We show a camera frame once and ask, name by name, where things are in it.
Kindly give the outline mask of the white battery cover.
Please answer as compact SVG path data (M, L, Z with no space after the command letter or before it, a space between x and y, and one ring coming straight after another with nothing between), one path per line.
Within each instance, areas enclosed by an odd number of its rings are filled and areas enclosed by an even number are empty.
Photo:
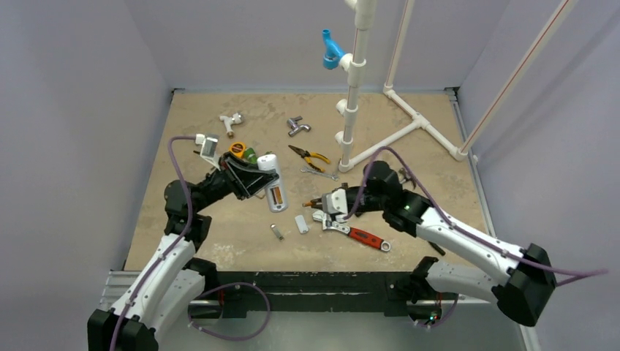
M305 234L309 231L309 227L303 215L297 215L295 217L295 224L300 234Z

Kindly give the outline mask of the white remote control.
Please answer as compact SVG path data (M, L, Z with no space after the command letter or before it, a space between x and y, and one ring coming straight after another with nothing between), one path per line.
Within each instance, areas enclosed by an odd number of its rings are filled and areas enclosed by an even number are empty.
M257 159L257 166L260 170L274 171L275 174L277 174L278 176L277 179L275 181L270 182L269 185L266 186L265 198L268 201L268 207L271 212L280 213L282 211L285 211L289 207L289 203L288 203L287 195L284 189L284 182L281 176L281 168L279 165L277 155L266 154L266 155L260 156ZM282 205L277 205L276 202L274 201L273 188L275 186L280 187L281 194L284 200L284 203Z

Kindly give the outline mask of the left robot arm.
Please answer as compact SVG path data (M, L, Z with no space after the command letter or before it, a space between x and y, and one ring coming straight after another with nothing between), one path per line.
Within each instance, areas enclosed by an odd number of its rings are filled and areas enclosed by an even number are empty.
M198 297L217 292L216 266L195 257L207 237L211 218L200 211L228 195L249 199L281 183L274 154L245 162L230 152L197 184L183 178L165 188L165 234L136 280L106 309L87 322L89 350L158 350L170 326Z

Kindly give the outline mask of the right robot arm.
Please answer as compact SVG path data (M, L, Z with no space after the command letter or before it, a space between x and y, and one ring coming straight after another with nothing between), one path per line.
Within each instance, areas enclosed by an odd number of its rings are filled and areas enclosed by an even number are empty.
M379 211L394 230L437 244L469 262L453 265L424 257L404 286L416 301L432 293L455 293L495 303L512 321L537 324L557 286L544 248L527 248L492 238L447 215L427 197L405 189L395 170L383 161L369 167L363 186L342 184L308 201L314 220L325 229L343 230L345 216Z

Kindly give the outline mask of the red adjustable wrench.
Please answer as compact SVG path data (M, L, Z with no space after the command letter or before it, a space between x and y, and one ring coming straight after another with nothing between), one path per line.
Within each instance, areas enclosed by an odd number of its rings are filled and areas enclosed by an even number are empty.
M322 225L323 231L339 232L361 244L370 246L381 252L389 252L391 250L391 244L388 241L364 230L333 221L330 215L321 210L316 210L312 214L312 218L315 222L319 222Z

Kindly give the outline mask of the small silver wrench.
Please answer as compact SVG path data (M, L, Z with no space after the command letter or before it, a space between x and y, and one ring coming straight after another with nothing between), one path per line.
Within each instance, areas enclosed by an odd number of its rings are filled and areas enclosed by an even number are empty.
M329 178L329 179L331 179L333 181L338 181L339 180L339 177L336 174L320 172L318 170L312 169L311 167L302 167L300 169L300 171L302 173L310 173L310 174L313 174L313 175L316 175L316 176L322 176L324 178Z

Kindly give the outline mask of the yellow tape measure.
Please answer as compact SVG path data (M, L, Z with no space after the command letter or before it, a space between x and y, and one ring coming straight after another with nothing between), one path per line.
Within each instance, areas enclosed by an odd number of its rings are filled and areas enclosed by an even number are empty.
M243 155L247 147L242 142L234 142L229 147L229 152L239 159L243 159Z

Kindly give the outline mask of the yellow long nose pliers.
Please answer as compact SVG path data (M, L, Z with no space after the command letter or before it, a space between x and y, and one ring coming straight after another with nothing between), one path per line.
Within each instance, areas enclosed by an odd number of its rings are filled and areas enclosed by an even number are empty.
M306 164L313 170L317 171L317 172L321 172L324 173L325 172L325 168L323 167L318 167L317 165L315 165L312 160L313 159L318 159L323 161L324 163L326 163L327 165L331 164L331 160L329 158L327 158L326 156L319 154L317 152L310 152L307 151L306 149L303 148L299 148L297 146L292 146L292 145L288 145L288 147L294 151L297 155L299 155L302 159L304 159L304 161L306 162Z

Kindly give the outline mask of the silver sfp module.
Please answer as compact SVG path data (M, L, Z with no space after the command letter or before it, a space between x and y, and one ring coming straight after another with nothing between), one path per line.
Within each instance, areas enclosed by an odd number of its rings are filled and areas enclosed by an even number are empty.
M274 235L278 238L279 241L283 241L284 240L284 236L281 234L281 231L279 230L279 228L275 225L272 224L270 226L272 232L274 233Z

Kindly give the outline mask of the chrome metal faucet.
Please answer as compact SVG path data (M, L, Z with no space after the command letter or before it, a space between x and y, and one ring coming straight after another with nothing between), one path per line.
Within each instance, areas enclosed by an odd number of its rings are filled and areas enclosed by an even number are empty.
M287 133L290 137L294 137L301 131L310 132L311 126L308 124L300 124L300 121L303 119L302 116L296 116L293 118L287 119L287 126L290 128L290 131Z

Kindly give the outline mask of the blue pipe valve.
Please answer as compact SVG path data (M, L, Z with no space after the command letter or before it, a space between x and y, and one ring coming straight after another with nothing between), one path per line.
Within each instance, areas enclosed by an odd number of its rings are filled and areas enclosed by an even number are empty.
M322 64L325 69L335 69L339 66L340 60L346 55L346 52L331 37L330 29L322 30L322 41L325 46Z

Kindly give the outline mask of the black handled hammer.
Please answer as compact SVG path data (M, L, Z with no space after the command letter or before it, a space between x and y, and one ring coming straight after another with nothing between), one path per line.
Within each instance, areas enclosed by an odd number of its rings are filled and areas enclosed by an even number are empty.
M404 167L398 170L398 174L399 174L400 185L405 186L406 184L409 184L412 189L417 188L417 184L415 180L409 175L409 173Z

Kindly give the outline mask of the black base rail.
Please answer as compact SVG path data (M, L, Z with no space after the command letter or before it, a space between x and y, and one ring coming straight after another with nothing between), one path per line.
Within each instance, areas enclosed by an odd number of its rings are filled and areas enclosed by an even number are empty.
M411 317L442 316L450 293L438 293L410 272L223 271L207 281L220 292L196 298L195 319L245 318L249 312L354 312Z

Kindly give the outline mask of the orange handled cutting pliers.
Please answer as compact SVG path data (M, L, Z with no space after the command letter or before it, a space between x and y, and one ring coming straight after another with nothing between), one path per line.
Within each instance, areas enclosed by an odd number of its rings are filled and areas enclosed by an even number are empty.
M429 242L429 244L441 256L445 256L446 255L446 251L443 248L441 248L439 245L437 245L436 243Z

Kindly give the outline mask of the white pvc pipe frame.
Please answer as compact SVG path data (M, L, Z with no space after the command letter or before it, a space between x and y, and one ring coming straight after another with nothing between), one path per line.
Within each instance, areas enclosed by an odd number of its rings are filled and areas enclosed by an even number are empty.
M337 112L344 118L344 129L335 135L335 140L341 148L338 171L343 173L350 171L354 166L368 159L379 148L393 144L416 129L426 131L446 149L449 155L455 160L465 160L465 158L468 157L468 151L466 151L463 146L456 146L451 143L422 113L416 111L416 109L402 99L393 87L412 18L415 5L414 1L405 2L398 27L396 43L382 90L383 95L402 109L412 119L412 122L358 155L352 155L353 129L358 117L360 88L363 85L366 75L369 31L374 25L377 2L351 0L346 1L345 4L355 13L355 38L353 51L351 53L346 52L346 55L340 60L339 66L336 68L340 68L346 72L348 84L347 97L336 103Z

